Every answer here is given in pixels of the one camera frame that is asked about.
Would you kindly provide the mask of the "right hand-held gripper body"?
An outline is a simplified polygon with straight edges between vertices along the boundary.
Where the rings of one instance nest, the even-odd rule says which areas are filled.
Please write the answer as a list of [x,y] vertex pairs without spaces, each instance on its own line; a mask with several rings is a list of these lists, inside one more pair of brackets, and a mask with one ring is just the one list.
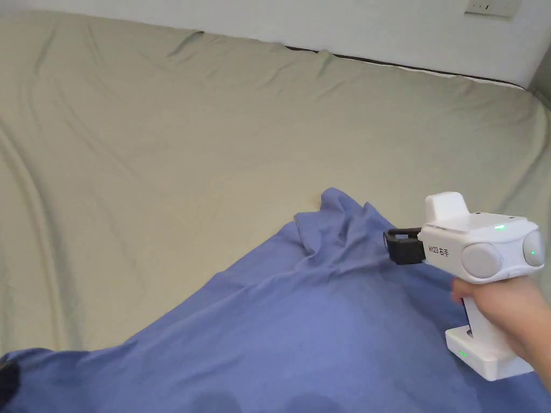
[[[384,233],[390,259],[397,265],[425,263],[472,284],[532,275],[545,266],[539,227],[525,217],[470,212],[460,193],[444,192],[425,200],[420,228]],[[533,367],[516,356],[502,332],[463,300],[468,323],[445,332],[447,348],[487,381],[527,374]]]

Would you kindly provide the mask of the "person's right hand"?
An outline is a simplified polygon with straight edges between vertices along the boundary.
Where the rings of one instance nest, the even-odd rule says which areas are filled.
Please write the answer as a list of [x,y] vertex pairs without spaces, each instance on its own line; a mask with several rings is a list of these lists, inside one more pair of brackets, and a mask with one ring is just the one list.
[[503,331],[515,354],[550,385],[550,307],[530,277],[487,284],[455,279],[451,294],[456,302],[473,299],[482,315]]

